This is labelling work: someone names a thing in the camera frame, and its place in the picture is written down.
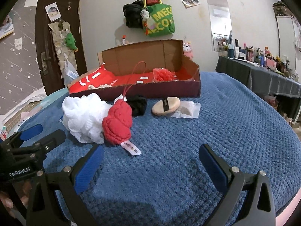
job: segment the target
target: blue gripper pad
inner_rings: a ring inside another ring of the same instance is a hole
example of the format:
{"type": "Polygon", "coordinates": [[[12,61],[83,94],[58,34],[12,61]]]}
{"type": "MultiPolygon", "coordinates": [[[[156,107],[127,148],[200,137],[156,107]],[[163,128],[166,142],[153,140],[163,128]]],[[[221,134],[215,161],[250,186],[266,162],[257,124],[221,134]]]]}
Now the blue gripper pad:
{"type": "Polygon", "coordinates": [[[103,156],[102,146],[94,145],[87,155],[80,158],[73,166],[71,180],[77,194],[87,190],[91,179],[103,161],[103,156]]]}
{"type": "Polygon", "coordinates": [[[41,124],[37,124],[33,127],[26,129],[25,131],[21,132],[20,139],[23,141],[27,141],[34,136],[40,134],[43,131],[43,126],[41,124]]]}
{"type": "Polygon", "coordinates": [[[228,181],[225,173],[220,168],[217,161],[210,154],[208,149],[202,145],[199,149],[199,159],[206,169],[209,177],[211,178],[213,185],[217,191],[226,193],[228,191],[228,181]]]}

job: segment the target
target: dark brown door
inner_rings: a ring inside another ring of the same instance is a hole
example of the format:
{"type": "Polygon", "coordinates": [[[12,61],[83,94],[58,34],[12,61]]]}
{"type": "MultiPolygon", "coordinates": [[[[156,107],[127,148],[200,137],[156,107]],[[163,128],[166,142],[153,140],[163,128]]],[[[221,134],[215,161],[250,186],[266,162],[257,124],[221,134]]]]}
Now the dark brown door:
{"type": "Polygon", "coordinates": [[[50,24],[50,19],[46,13],[45,6],[52,3],[57,3],[58,9],[61,13],[61,18],[69,22],[71,33],[76,40],[76,47],[78,51],[75,52],[77,72],[82,75],[87,72],[85,55],[82,47],[82,37],[80,34],[79,23],[79,0],[38,0],[36,8],[36,50],[39,68],[41,70],[42,82],[45,86],[47,95],[64,88],[64,79],[61,79],[61,69],[58,63],[55,46],[50,24]],[[41,53],[45,52],[44,61],[47,66],[47,74],[44,74],[41,60],[41,53]]]}

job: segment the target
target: green plush toy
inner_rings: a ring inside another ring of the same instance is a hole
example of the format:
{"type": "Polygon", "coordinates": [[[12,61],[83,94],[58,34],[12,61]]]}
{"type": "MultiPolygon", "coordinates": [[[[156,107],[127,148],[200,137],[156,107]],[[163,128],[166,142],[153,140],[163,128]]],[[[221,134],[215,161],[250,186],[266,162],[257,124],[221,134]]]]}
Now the green plush toy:
{"type": "Polygon", "coordinates": [[[65,42],[66,42],[68,48],[74,50],[74,52],[77,52],[78,49],[75,46],[76,41],[75,41],[72,33],[67,34],[67,36],[65,38],[65,42]]]}

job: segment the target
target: cardboard box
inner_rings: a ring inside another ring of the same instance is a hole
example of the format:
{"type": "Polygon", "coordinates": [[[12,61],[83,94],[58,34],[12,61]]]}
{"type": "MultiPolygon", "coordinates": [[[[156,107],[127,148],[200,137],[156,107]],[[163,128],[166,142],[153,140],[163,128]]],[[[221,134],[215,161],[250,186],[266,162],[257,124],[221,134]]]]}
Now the cardboard box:
{"type": "MultiPolygon", "coordinates": [[[[98,59],[100,64],[105,63],[105,70],[120,79],[119,82],[124,82],[127,77],[133,77],[132,70],[139,61],[146,62],[145,72],[148,76],[152,75],[154,68],[166,68],[175,72],[177,76],[177,80],[171,82],[152,82],[152,79],[138,81],[143,83],[134,84],[126,94],[129,97],[134,95],[143,95],[146,98],[199,97],[201,94],[199,66],[183,55],[181,40],[156,40],[118,46],[98,53],[98,59]]],[[[143,73],[143,69],[144,64],[138,65],[135,76],[140,76],[138,74],[143,73]]],[[[100,70],[101,68],[91,70],[74,80],[68,86],[70,96],[88,96],[95,92],[102,100],[111,101],[122,94],[125,85],[118,85],[118,82],[113,82],[111,87],[88,90],[92,78],[96,75],[101,78],[100,70]]]]}

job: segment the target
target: human hand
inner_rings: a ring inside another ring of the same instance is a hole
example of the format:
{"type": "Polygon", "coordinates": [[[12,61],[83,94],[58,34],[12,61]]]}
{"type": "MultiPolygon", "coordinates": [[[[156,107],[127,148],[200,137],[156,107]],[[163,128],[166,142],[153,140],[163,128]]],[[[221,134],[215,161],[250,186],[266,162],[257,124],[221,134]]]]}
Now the human hand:
{"type": "MultiPolygon", "coordinates": [[[[15,190],[18,193],[20,191],[19,197],[24,206],[28,205],[29,193],[31,190],[30,180],[26,180],[23,184],[17,183],[15,185],[15,190]]],[[[8,213],[15,218],[14,212],[11,210],[14,207],[12,200],[9,198],[9,195],[3,191],[0,191],[0,200],[4,207],[7,209],[8,213]]]]}

